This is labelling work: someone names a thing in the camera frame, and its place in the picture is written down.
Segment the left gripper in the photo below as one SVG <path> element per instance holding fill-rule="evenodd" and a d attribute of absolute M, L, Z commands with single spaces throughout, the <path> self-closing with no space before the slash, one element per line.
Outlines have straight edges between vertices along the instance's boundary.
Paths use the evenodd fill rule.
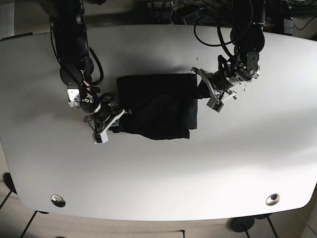
<path fill-rule="evenodd" d="M 201 77 L 198 86 L 201 98 L 209 98 L 207 106 L 216 112 L 220 112 L 224 106 L 224 101 L 230 98 L 236 98 L 237 93 L 230 88 L 238 84 L 238 76 L 227 77 L 227 74 L 220 70 L 210 73 L 203 69 L 192 67 L 191 71 Z"/>

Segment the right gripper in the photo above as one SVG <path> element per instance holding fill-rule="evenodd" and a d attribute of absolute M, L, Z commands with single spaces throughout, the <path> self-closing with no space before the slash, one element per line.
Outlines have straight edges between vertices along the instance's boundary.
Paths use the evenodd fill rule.
<path fill-rule="evenodd" d="M 126 111 L 121 108 L 100 109 L 96 114 L 85 116 L 83 121 L 92 129 L 94 144 L 103 144 L 108 142 L 107 130 L 119 120 Z"/>

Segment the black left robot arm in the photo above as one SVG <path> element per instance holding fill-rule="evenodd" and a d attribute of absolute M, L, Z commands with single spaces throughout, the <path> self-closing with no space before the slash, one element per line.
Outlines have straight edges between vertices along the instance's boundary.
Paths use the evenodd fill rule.
<path fill-rule="evenodd" d="M 207 106 L 220 112 L 224 101 L 237 98 L 232 87 L 252 82 L 259 76 L 260 52 L 265 38 L 262 24 L 265 19 L 263 0 L 233 0 L 217 9 L 216 30 L 221 47 L 228 56 L 218 55 L 218 70 L 214 73 L 192 67 L 202 79 L 198 98 L 208 98 Z"/>

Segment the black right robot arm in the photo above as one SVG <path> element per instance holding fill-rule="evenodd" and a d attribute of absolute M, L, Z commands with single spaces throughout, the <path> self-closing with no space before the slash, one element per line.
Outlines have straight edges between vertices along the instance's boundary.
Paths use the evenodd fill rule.
<path fill-rule="evenodd" d="M 95 144 L 108 142 L 107 130 L 123 116 L 113 93 L 101 94 L 102 65 L 88 44 L 85 12 L 80 0 L 42 0 L 49 16 L 53 53 L 60 65 L 60 78 L 67 86 L 68 105 L 86 114 Z"/>

